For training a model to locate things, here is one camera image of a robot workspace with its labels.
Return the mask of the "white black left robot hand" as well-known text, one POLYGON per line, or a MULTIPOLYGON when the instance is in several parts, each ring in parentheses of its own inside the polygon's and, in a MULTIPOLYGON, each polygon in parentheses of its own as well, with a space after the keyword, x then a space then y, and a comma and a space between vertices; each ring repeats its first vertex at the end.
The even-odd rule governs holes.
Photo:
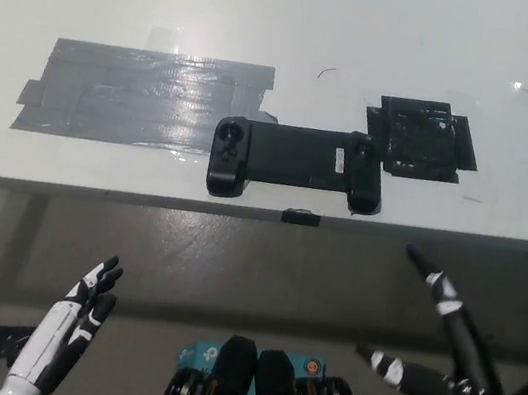
POLYGON ((124 274, 112 256, 85 274, 55 302, 9 368, 0 395, 51 395, 84 355, 117 303, 124 274))

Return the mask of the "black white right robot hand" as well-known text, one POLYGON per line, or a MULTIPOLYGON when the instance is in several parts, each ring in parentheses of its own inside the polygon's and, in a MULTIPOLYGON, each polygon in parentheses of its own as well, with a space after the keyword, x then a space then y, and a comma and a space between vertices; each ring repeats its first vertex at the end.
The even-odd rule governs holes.
POLYGON ((357 354, 384 383, 404 395, 506 395, 490 352, 449 275, 412 244, 406 254, 431 291, 454 374, 409 363, 373 346, 359 345, 357 354))

